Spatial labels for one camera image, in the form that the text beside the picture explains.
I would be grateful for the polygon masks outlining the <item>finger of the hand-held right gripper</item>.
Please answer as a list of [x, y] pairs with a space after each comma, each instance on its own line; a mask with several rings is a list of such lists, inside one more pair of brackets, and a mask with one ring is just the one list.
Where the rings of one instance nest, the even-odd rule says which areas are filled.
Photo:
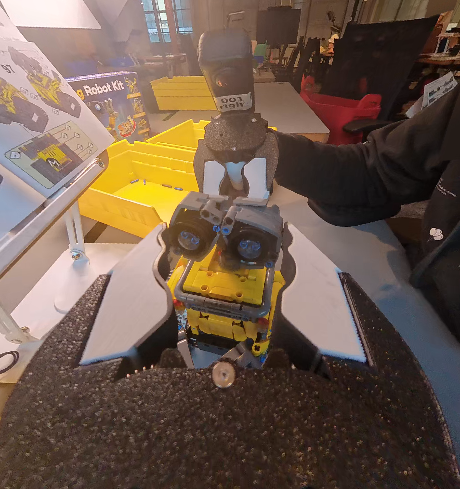
[[203, 193], [207, 195], [228, 195], [224, 187], [226, 167], [218, 161], [206, 161], [203, 168]]
[[244, 166], [244, 177], [248, 182], [247, 198], [268, 200], [267, 166], [265, 159], [252, 159]]

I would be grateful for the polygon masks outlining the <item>black mesh chair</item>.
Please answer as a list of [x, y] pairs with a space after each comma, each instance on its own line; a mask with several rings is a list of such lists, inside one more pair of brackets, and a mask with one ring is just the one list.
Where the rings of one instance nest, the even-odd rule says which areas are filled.
[[331, 67], [320, 94], [361, 100], [382, 97], [380, 120], [386, 120], [439, 15], [426, 18], [356, 24], [349, 22], [334, 42]]

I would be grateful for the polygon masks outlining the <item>yellow grey brick robot model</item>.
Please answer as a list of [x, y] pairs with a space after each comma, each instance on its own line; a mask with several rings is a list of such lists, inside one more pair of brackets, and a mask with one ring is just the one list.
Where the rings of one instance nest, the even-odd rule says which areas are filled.
[[168, 279], [179, 317], [179, 349], [205, 368], [220, 358], [259, 369], [268, 354], [284, 221], [276, 205], [190, 192], [168, 226], [179, 256]]

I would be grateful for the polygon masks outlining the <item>colourful toy set box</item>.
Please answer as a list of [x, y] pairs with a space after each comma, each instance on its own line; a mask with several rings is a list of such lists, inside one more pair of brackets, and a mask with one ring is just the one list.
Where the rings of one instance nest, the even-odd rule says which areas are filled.
[[117, 71], [66, 78], [79, 98], [116, 142], [146, 142], [149, 118], [134, 71]]

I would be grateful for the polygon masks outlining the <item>white book stand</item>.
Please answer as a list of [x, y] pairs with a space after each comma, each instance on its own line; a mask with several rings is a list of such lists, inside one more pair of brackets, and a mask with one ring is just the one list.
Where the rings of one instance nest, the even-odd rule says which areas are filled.
[[78, 199], [107, 167], [102, 159], [90, 162], [0, 240], [0, 283], [32, 248], [42, 246], [42, 254], [11, 283], [16, 289], [33, 281], [31, 290], [12, 312], [0, 299], [0, 385], [19, 380], [51, 329], [134, 246], [84, 244]]

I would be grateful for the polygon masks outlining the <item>white task instruction sheet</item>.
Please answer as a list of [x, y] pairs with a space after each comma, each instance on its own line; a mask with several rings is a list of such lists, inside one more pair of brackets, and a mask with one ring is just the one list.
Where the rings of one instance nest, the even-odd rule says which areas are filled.
[[17, 27], [101, 29], [84, 1], [1, 1], [1, 4]]

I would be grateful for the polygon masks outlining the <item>grey desk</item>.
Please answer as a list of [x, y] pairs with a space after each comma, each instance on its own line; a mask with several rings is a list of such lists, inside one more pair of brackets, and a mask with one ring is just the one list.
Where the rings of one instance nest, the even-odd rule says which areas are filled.
[[26, 367], [0, 421], [0, 488], [460, 488], [460, 345], [408, 283], [382, 223], [334, 228], [280, 188], [283, 211], [372, 295], [371, 370], [81, 366], [99, 277]]

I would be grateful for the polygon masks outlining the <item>instruction booklet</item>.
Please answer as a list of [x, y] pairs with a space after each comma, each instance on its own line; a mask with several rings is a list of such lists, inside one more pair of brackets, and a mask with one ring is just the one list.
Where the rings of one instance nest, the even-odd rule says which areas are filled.
[[35, 44], [0, 39], [0, 240], [113, 141]]

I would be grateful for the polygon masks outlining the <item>window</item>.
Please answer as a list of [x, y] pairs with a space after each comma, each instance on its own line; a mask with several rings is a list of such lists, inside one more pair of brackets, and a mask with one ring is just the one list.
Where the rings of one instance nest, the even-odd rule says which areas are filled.
[[[173, 24], [177, 34], [193, 34], [191, 1], [171, 1]], [[168, 1], [141, 1], [149, 40], [153, 44], [171, 43]]]

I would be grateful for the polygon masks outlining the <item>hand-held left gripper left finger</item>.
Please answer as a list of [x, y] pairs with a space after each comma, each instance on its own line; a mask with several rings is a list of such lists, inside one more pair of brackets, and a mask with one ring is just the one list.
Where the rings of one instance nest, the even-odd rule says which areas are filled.
[[117, 366], [118, 375], [157, 368], [178, 343], [178, 321], [166, 282], [170, 266], [157, 225], [109, 272], [103, 296], [79, 360], [79, 370]]

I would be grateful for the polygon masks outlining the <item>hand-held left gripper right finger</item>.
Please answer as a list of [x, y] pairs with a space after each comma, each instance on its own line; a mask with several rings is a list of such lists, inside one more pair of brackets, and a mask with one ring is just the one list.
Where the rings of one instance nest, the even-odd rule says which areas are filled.
[[276, 301], [274, 347], [301, 371], [325, 369], [326, 359], [367, 369], [368, 350], [340, 268], [289, 222], [282, 250], [285, 285]]

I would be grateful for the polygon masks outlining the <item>white paper sheet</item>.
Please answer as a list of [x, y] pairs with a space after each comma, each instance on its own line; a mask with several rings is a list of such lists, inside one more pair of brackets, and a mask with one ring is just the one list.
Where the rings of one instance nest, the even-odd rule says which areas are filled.
[[458, 85], [453, 71], [447, 72], [442, 77], [424, 86], [421, 109], [432, 105], [435, 101], [452, 91]]

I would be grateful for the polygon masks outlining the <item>dark monitor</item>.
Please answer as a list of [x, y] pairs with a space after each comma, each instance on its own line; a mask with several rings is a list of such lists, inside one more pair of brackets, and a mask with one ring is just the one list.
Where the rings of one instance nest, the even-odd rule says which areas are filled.
[[256, 41], [272, 48], [295, 44], [301, 10], [291, 6], [269, 7], [257, 14]]

